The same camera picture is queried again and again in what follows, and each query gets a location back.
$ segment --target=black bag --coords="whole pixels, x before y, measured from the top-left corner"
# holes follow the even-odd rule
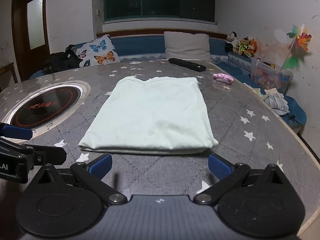
[[[79,68],[80,59],[71,49],[74,45],[69,45],[66,52],[52,53],[50,58],[44,62],[42,72],[47,74],[57,73],[69,69]]]

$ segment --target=blue gripper pad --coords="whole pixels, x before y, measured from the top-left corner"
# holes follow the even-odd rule
[[[100,157],[94,159],[92,162],[88,163],[89,173],[96,176],[98,179],[103,179],[103,177],[112,168],[112,156],[111,154],[103,154]]]
[[[7,138],[30,140],[33,136],[33,131],[31,129],[17,127],[9,124],[4,125],[1,130],[1,133],[4,135],[4,137]]]
[[[232,173],[231,166],[227,165],[225,162],[213,155],[210,155],[208,157],[208,168],[217,177],[218,180],[222,180]]]

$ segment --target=striped cloth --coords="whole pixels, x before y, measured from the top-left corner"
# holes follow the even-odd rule
[[[266,98],[264,101],[279,116],[289,113],[288,102],[284,100],[284,96],[281,93],[275,93],[275,94],[269,95],[269,97]]]

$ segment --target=pink object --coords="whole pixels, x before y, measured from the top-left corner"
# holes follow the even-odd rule
[[[213,74],[213,78],[228,85],[233,83],[233,77],[224,73],[215,73]]]

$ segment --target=table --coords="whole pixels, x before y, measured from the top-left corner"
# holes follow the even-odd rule
[[[207,66],[205,72],[194,72],[169,64],[166,60],[154,60],[90,66],[26,80],[8,87],[5,94],[0,93],[0,120],[19,100],[39,88],[77,80],[87,82],[91,91],[84,105],[68,120],[28,142],[53,146],[64,140],[67,143],[64,148],[68,157],[61,167],[66,168],[76,162],[81,154],[88,158],[86,162],[101,155],[84,152],[77,145],[120,79],[132,75],[141,80],[156,76],[196,77],[207,105],[213,135],[219,142],[214,149],[215,153],[232,163],[247,163],[255,169],[264,169],[269,163],[282,164],[284,174],[305,204],[304,229],[313,221],[312,215],[319,212],[319,163],[281,118],[273,114],[246,86],[238,81],[230,86],[216,82],[212,74],[223,71],[213,63],[200,63]],[[189,194],[193,198],[196,191],[201,189],[202,180],[208,184],[216,182],[207,168],[208,154],[209,152],[185,156],[113,154],[113,168],[103,181],[127,197],[131,194]],[[30,172],[30,179],[38,169]]]
[[[14,83],[18,83],[17,76],[16,76],[16,73],[14,71],[13,62],[8,64],[8,65],[3,66],[2,68],[0,68],[0,76],[3,75],[4,73],[8,72],[8,71],[11,71]]]

